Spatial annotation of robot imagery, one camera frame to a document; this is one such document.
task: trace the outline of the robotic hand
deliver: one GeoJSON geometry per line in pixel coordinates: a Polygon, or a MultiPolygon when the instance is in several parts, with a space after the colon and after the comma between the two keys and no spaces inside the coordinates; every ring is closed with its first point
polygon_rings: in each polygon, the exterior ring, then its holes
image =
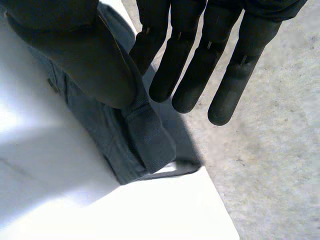
{"type": "Polygon", "coordinates": [[[188,113],[196,105],[245,9],[238,42],[208,110],[210,122],[222,126],[231,119],[265,46],[276,36],[282,21],[295,17],[307,0],[136,1],[142,31],[129,55],[141,74],[146,73],[166,39],[171,6],[171,38],[149,89],[150,97],[159,103],[171,96],[179,80],[205,10],[200,44],[172,98],[180,113],[188,113]]]}

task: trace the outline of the concrete floor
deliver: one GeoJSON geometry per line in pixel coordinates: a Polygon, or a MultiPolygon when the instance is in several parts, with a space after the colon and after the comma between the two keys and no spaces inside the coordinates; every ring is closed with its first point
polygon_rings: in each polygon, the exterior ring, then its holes
{"type": "MultiPolygon", "coordinates": [[[[122,2],[139,32],[136,0],[122,2]]],[[[309,0],[296,18],[282,24],[231,121],[217,127],[208,121],[207,111],[237,42],[240,17],[202,97],[183,115],[242,239],[320,237],[319,12],[320,1],[309,0]]],[[[201,18],[193,51],[202,25],[201,18]]],[[[165,47],[153,61],[155,67],[165,47]]]]}

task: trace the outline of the gray towel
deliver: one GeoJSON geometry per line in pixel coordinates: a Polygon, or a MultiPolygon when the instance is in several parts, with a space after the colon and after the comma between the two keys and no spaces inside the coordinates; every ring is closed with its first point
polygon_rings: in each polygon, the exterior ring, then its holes
{"type": "MultiPolygon", "coordinates": [[[[98,10],[128,52],[135,41],[128,26],[119,21],[110,7],[99,4],[98,10]]],[[[31,51],[46,67],[50,85],[90,133],[120,184],[155,173],[176,158],[175,143],[150,106],[141,80],[134,103],[126,109],[114,109],[85,95],[59,67],[37,51],[31,51]]]]}

